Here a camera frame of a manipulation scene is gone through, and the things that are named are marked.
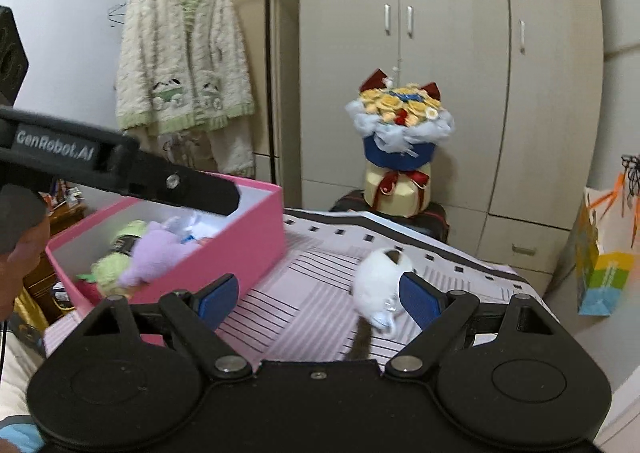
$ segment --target hand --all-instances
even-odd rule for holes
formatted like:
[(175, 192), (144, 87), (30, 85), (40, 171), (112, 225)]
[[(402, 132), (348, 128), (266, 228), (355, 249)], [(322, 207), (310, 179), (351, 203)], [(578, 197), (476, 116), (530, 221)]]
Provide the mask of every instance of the hand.
[(0, 453), (20, 453), (20, 450), (10, 442), (0, 439)]
[(49, 217), (26, 230), (12, 252), (0, 255), (0, 321), (14, 311), (14, 300), (22, 289), (22, 280), (40, 263), (40, 255), (49, 241)]

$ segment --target green plush toy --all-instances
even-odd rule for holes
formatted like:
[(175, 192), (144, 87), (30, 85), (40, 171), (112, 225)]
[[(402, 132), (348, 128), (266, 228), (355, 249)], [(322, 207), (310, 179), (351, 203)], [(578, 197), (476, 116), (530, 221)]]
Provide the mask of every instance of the green plush toy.
[(146, 222), (130, 222), (114, 236), (110, 253), (91, 266), (91, 273), (100, 294), (105, 297), (111, 294), (127, 295), (126, 290), (118, 286), (118, 278), (129, 268), (133, 245), (145, 233)]

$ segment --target fuzzy sweater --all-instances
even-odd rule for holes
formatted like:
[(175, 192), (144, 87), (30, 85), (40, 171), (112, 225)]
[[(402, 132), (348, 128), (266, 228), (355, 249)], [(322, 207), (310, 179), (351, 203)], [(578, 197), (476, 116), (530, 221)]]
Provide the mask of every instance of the fuzzy sweater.
[(121, 129), (224, 128), (254, 113), (231, 0), (129, 0), (116, 80)]

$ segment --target open box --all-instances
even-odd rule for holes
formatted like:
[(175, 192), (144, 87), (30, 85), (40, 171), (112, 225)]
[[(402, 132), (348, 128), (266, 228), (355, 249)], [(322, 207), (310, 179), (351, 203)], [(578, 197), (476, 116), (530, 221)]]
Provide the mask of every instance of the open box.
[[(173, 270), (134, 294), (130, 303), (155, 303), (176, 289), (196, 292), (226, 273), (238, 278), (242, 297), (284, 255), (280, 187), (245, 178), (225, 178), (238, 186), (238, 209), (229, 216), (204, 214), (219, 232)], [(184, 212), (185, 208), (127, 197), (49, 242), (47, 256), (82, 316), (94, 306), (76, 288), (76, 275), (89, 273), (92, 263), (107, 255), (113, 236), (133, 220), (163, 222)]]

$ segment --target wooden cabinet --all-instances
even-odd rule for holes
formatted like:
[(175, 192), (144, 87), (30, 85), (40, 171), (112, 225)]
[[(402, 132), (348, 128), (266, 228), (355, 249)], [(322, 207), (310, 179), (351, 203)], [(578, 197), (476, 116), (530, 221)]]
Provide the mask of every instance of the wooden cabinet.
[(529, 271), (528, 269), (520, 269), (519, 267), (513, 267), (513, 270), (524, 279), (527, 280), (530, 286), (540, 294), (541, 296), (545, 294), (546, 288), (549, 286), (551, 282), (552, 274), (547, 273), (539, 273), (538, 271)]
[[(69, 209), (67, 205), (64, 204), (54, 211), (54, 213), (49, 217), (51, 236), (53, 237), (82, 220), (82, 218), (84, 218), (85, 208), (86, 206), (84, 204), (78, 204), (77, 206)], [(56, 305), (50, 294), (51, 287), (53, 287), (57, 282), (58, 277), (49, 263), (49, 259), (47, 259), (47, 256), (44, 253), (40, 256), (40, 263), (38, 266), (22, 281), (31, 297), (42, 309), (42, 312), (49, 323), (53, 323), (63, 314), (63, 311), (58, 307), (58, 305)]]
[(490, 215), (482, 233), (478, 258), (552, 273), (568, 237), (569, 231), (563, 229)]
[(450, 243), (550, 273), (595, 142), (600, 0), (300, 0), (300, 20), (303, 206), (362, 187), (343, 108), (372, 71), (397, 67), (401, 84), (436, 81), (456, 122), (431, 182)]
[(399, 0), (300, 0), (302, 178), (362, 187), (362, 140), (344, 111), (377, 68), (398, 65)]
[[(271, 180), (269, 112), (267, 107), (265, 2), (232, 0), (246, 49), (256, 113), (252, 136), (256, 178)], [(298, 0), (271, 0), (271, 46), (273, 65), (273, 156), (276, 181), (283, 186), (287, 207), (300, 207), (300, 94), (299, 94)]]
[(570, 229), (602, 94), (600, 0), (511, 0), (511, 78), (490, 212)]
[(508, 0), (400, 2), (400, 82), (435, 81), (456, 122), (433, 161), (433, 200), (486, 211), (509, 75)]

